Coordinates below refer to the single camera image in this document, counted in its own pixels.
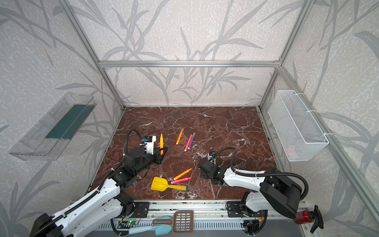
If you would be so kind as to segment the pink marker pen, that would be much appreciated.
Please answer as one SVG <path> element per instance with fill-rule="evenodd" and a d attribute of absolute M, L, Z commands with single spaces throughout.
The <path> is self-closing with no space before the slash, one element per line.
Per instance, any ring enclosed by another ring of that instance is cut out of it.
<path fill-rule="evenodd" d="M 184 149 L 185 152 L 189 149 L 190 143 L 192 141 L 192 137 L 193 137 L 193 134 L 191 134 L 189 139 L 188 139 L 188 142 L 187 142 L 185 149 Z"/>

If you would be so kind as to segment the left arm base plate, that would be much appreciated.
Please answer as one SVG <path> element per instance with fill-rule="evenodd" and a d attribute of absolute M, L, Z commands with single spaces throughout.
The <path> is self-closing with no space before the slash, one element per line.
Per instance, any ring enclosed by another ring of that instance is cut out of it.
<path fill-rule="evenodd" d="M 147 201 L 138 201 L 127 204 L 124 210 L 124 216 L 127 218 L 147 218 L 150 203 Z"/>

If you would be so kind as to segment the orange marker pen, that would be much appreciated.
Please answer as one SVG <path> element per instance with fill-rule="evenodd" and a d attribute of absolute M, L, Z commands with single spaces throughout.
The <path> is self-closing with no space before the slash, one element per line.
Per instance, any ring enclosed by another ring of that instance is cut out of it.
<path fill-rule="evenodd" d="M 177 175 L 177 176 L 174 178 L 174 180 L 178 180 L 178 179 L 180 179 L 181 177 L 183 177 L 184 175 L 186 175 L 187 173 L 189 173 L 191 170 L 192 170 L 192 168 L 191 168 L 191 169 L 188 169 L 188 170 L 186 170 L 186 171 L 184 171 L 184 172 L 182 172 L 181 174 Z"/>
<path fill-rule="evenodd" d="M 184 133 L 184 128 L 182 128 L 181 131 L 180 131 L 180 133 L 179 133 L 178 139 L 176 141 L 176 145 L 180 144 L 180 141 L 181 141 L 181 138 L 183 136 L 183 133 Z"/>
<path fill-rule="evenodd" d="M 164 148 L 164 138 L 163 133 L 160 134 L 160 155 L 163 156 L 163 148 Z"/>

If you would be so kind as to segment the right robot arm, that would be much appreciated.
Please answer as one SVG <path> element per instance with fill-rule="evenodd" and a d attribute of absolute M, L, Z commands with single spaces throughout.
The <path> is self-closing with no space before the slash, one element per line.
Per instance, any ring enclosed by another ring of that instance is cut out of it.
<path fill-rule="evenodd" d="M 260 210 L 275 210 L 284 217 L 295 219 L 299 203 L 309 191 L 305 178 L 274 167 L 267 171 L 246 171 L 216 166 L 206 158 L 197 167 L 201 177 L 214 185 L 249 189 L 240 203 L 245 215 Z"/>

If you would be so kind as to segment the red marker pen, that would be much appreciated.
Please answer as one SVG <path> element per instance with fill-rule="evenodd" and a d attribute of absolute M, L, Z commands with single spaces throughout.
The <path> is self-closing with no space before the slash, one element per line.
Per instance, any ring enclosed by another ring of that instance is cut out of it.
<path fill-rule="evenodd" d="M 177 180 L 171 181 L 171 184 L 172 185 L 176 185 L 176 184 L 179 184 L 179 183 L 187 182 L 187 181 L 189 181 L 191 179 L 192 179 L 192 177 L 181 178 L 181 179 L 177 179 Z"/>

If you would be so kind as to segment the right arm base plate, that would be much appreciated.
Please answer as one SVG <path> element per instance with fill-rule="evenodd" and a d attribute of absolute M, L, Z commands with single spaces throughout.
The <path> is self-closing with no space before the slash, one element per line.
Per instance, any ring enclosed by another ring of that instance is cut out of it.
<path fill-rule="evenodd" d="M 264 211 L 252 211 L 249 209 L 246 205 L 242 204 L 240 201 L 227 201 L 226 203 L 226 209 L 228 212 L 229 218 L 261 218 L 265 217 Z"/>

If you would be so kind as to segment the purple marker pen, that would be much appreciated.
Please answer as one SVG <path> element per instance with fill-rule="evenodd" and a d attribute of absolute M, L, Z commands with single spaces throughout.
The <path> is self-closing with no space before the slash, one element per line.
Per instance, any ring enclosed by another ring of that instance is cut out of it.
<path fill-rule="evenodd" d="M 191 140 L 190 140 L 189 149 L 191 148 L 191 146 L 193 144 L 195 135 L 196 135 L 196 133 L 194 132 L 193 135 L 192 135 L 192 137 L 191 137 Z"/>

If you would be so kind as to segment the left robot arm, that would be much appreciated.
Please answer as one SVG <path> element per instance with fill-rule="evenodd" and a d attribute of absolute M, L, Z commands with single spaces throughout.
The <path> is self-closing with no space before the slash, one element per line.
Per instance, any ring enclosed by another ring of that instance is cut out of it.
<path fill-rule="evenodd" d="M 98 187 L 74 204 L 49 216 L 43 214 L 33 224 L 32 237 L 84 237 L 105 221 L 132 214 L 136 207 L 125 190 L 152 164 L 161 164 L 168 148 L 134 148 Z"/>

